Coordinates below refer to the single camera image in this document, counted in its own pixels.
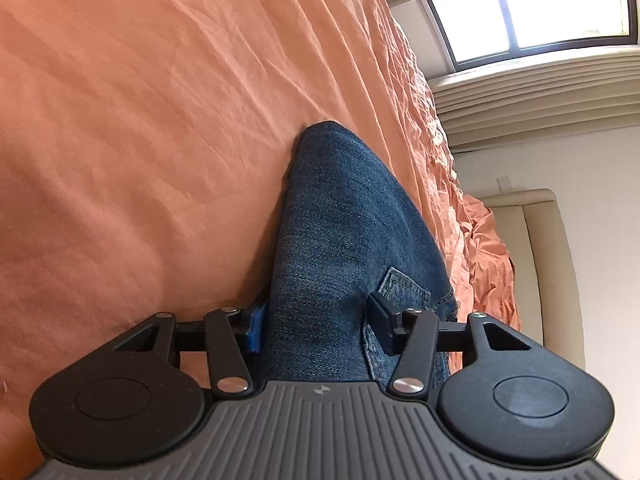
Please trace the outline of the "beige curtain right panel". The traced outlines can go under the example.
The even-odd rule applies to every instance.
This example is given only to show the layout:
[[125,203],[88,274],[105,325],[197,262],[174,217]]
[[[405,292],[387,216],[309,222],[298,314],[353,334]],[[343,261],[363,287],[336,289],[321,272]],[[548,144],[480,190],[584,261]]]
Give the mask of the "beige curtain right panel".
[[639,125],[639,48],[518,58],[428,82],[451,151]]

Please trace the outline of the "window with dark frame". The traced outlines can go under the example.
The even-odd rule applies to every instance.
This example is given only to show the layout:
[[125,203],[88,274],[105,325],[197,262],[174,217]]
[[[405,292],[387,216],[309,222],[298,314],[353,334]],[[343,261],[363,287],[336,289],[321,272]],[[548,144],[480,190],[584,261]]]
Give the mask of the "window with dark frame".
[[454,69],[538,54],[631,46],[638,0],[425,0]]

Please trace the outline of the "beige padded headboard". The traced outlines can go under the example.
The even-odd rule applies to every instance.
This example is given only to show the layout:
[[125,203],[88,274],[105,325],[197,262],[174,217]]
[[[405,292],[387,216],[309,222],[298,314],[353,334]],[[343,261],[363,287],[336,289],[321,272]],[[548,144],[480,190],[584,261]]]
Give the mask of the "beige padded headboard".
[[514,292],[522,332],[582,370],[584,323],[565,226],[548,188],[482,199],[515,269]]

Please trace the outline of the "white wall socket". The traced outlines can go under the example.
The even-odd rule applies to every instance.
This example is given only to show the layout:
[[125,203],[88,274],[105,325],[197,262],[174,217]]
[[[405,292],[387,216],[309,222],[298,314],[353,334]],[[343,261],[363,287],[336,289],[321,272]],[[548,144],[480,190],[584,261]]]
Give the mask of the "white wall socket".
[[512,182],[508,176],[498,177],[496,182],[501,194],[509,194],[513,191]]

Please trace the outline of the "blue denim jeans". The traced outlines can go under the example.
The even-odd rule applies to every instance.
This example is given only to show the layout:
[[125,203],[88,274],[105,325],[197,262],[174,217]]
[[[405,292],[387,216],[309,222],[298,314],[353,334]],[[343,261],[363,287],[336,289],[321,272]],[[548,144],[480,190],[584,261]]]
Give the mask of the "blue denim jeans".
[[399,310],[457,317],[442,254],[408,194],[358,136],[315,124],[288,176],[256,380],[387,386],[397,360],[369,326],[372,292]]

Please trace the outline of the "orange bed sheet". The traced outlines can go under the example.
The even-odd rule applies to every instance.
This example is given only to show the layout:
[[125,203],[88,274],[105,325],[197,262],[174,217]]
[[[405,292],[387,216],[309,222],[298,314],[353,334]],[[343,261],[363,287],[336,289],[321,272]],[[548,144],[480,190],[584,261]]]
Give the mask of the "orange bed sheet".
[[299,133],[366,142],[432,232],[461,314],[521,324],[386,0],[1,0],[1,474],[42,461],[46,378],[159,310],[268,281]]

